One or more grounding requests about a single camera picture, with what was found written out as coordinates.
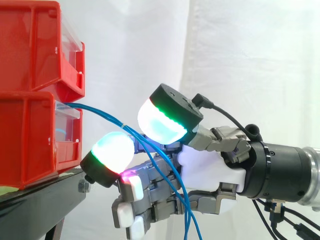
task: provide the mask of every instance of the blue cable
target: blue cable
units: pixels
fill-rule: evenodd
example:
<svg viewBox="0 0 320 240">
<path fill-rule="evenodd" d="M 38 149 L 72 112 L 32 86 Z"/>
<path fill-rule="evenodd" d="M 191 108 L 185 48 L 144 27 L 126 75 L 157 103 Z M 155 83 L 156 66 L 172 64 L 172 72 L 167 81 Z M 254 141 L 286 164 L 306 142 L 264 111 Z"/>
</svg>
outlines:
<svg viewBox="0 0 320 240">
<path fill-rule="evenodd" d="M 171 181 L 165 176 L 165 174 L 159 169 L 159 167 L 157 166 L 155 160 L 153 159 L 153 157 L 151 156 L 150 152 L 148 151 L 148 149 L 146 148 L 146 146 L 142 143 L 145 142 L 146 144 L 148 144 L 149 146 L 151 146 L 154 150 L 156 150 L 158 152 L 158 154 L 165 160 L 165 162 L 171 167 L 173 173 L 175 174 L 177 180 L 179 181 L 183 194 L 185 196 L 188 196 L 187 190 L 184 186 L 184 183 L 180 177 L 180 174 L 178 173 L 178 171 L 176 170 L 176 168 L 174 167 L 174 165 L 172 164 L 172 162 L 170 161 L 170 159 L 168 158 L 168 156 L 156 145 L 154 145 L 152 142 L 149 142 L 147 139 L 145 139 L 141 134 L 139 134 L 138 132 L 136 132 L 134 129 L 132 129 L 131 127 L 124 125 L 121 121 L 119 121 L 117 118 L 115 118 L 114 116 L 101 111 L 97 108 L 94 107 L 90 107 L 81 103 L 65 103 L 67 106 L 72 107 L 72 108 L 77 108 L 77 109 L 84 109 L 84 110 L 88 110 L 92 113 L 95 113 L 99 116 L 101 116 L 102 118 L 108 120 L 109 122 L 112 122 L 113 124 L 117 125 L 118 127 L 123 128 L 126 132 L 128 132 L 129 134 L 133 135 L 137 141 L 143 146 L 143 148 L 145 149 L 147 155 L 149 156 L 152 164 L 154 165 L 155 169 L 159 172 L 159 174 L 163 177 L 163 179 L 169 184 L 169 186 L 172 188 L 172 190 L 174 191 L 174 193 L 176 194 L 176 196 L 179 198 L 179 200 L 182 202 L 182 204 L 185 206 L 186 211 L 185 211 L 185 215 L 184 215 L 184 223 L 185 225 L 185 234 L 184 234 L 184 240 L 187 239 L 188 237 L 188 231 L 189 231 L 189 227 L 190 227 L 190 223 L 191 223 L 191 218 L 193 219 L 198 237 L 200 240 L 202 240 L 202 236 L 200 233 L 200 228 L 199 225 L 197 223 L 196 217 L 193 214 L 191 208 L 190 208 L 190 202 L 189 202 L 189 198 L 186 197 L 185 200 L 182 198 L 182 196 L 178 193 L 177 189 L 172 185 Z"/>
</svg>

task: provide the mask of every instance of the stacked storage bin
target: stacked storage bin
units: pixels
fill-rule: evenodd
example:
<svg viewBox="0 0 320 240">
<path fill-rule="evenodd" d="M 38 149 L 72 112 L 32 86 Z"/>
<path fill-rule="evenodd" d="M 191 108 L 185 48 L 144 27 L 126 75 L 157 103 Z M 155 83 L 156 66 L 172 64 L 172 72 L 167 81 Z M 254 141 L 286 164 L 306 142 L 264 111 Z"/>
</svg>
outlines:
<svg viewBox="0 0 320 240">
<path fill-rule="evenodd" d="M 79 165 L 85 45 L 55 1 L 0 1 L 0 188 Z"/>
</svg>

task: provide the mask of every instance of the cable connector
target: cable connector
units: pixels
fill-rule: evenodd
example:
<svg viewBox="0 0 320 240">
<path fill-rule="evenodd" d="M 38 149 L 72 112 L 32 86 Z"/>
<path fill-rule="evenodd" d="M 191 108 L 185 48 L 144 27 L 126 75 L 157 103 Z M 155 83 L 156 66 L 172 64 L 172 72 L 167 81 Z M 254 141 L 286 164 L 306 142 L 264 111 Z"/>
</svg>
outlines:
<svg viewBox="0 0 320 240">
<path fill-rule="evenodd" d="M 310 230 L 302 223 L 296 224 L 294 226 L 294 229 L 296 230 L 296 234 L 303 240 L 320 240 L 320 236 L 318 236 L 315 232 Z"/>
<path fill-rule="evenodd" d="M 194 96 L 194 98 L 192 98 L 191 102 L 193 102 L 198 109 L 212 109 L 215 106 L 215 104 L 212 101 L 210 101 L 208 98 L 201 95 L 200 93 L 197 93 Z"/>
<path fill-rule="evenodd" d="M 269 220 L 272 225 L 277 226 L 277 224 L 283 222 L 285 219 L 285 209 L 282 206 L 282 203 L 276 203 L 272 205 L 272 210 L 270 211 Z"/>
</svg>

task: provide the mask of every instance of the black sensor cap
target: black sensor cap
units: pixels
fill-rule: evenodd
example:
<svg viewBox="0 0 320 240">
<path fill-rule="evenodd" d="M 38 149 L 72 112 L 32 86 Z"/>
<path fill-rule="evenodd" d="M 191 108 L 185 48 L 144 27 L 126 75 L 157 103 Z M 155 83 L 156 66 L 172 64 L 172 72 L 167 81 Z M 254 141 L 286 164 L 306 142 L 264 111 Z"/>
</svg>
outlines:
<svg viewBox="0 0 320 240">
<path fill-rule="evenodd" d="M 92 180 L 92 183 L 97 182 L 106 188 L 110 188 L 120 177 L 119 174 L 103 165 L 91 151 L 80 162 L 80 166 L 87 176 L 89 176 L 90 180 Z"/>
<path fill-rule="evenodd" d="M 188 131 L 193 130 L 204 118 L 191 100 L 163 83 L 152 93 L 150 101 L 164 115 Z"/>
</svg>

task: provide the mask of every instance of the black cylindrical wrist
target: black cylindrical wrist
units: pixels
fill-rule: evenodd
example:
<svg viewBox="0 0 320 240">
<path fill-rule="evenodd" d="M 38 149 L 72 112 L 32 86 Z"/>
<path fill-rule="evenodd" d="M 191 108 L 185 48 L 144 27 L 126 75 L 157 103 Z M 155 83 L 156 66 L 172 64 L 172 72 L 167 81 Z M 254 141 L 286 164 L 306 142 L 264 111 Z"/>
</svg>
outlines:
<svg viewBox="0 0 320 240">
<path fill-rule="evenodd" d="M 299 201 L 311 182 L 311 165 L 306 153 L 298 148 L 263 142 L 251 142 L 253 164 L 246 168 L 242 196 Z"/>
</svg>

